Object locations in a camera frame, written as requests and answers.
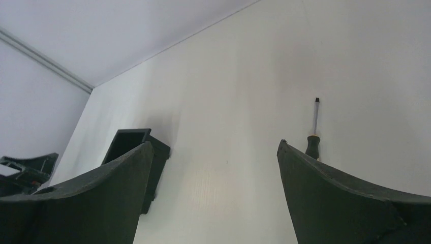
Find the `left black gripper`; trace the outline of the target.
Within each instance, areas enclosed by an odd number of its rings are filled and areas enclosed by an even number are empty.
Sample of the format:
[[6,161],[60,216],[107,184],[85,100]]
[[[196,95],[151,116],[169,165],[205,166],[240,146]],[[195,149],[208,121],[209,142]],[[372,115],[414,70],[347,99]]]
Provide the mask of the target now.
[[32,194],[50,180],[59,154],[35,158],[1,157],[1,196]]

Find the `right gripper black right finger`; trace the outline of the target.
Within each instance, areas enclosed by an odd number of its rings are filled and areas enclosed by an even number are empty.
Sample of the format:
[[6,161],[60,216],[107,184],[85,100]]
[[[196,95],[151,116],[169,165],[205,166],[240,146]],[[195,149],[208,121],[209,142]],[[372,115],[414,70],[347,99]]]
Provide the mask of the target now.
[[386,188],[279,143],[284,194],[299,243],[430,243],[430,197]]

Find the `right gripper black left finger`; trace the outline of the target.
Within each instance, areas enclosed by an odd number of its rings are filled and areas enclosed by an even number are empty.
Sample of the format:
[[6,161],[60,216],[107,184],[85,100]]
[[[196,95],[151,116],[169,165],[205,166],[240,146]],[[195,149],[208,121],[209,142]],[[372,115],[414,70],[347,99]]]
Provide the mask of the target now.
[[70,180],[1,198],[1,243],[133,243],[153,154],[145,142]]

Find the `black yellow handled screwdriver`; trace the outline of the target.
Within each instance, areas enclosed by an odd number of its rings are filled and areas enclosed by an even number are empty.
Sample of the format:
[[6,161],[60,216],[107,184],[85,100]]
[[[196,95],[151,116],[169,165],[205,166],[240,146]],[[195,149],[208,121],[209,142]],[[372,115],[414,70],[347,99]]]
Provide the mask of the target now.
[[314,119],[313,119],[313,128],[312,134],[307,137],[307,148],[305,154],[310,156],[315,160],[319,160],[320,152],[319,152],[319,144],[320,137],[317,135],[317,124],[318,124],[318,113],[319,113],[319,105],[320,98],[315,98],[315,107],[314,107]]

